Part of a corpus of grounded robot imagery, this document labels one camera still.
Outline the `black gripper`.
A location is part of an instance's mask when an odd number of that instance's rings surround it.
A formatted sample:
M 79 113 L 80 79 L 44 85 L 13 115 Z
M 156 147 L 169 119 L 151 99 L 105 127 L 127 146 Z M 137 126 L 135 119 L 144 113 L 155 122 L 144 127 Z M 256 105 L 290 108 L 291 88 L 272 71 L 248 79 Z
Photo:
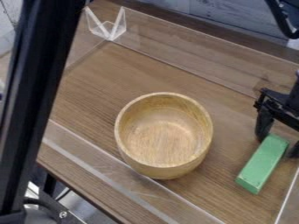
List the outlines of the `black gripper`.
M 267 87 L 259 90 L 260 96 L 254 104 L 258 112 L 255 134 L 259 142 L 267 137 L 275 120 L 299 131 L 299 70 L 295 72 L 295 78 L 288 94 L 279 93 Z M 299 158 L 299 141 L 287 156 Z

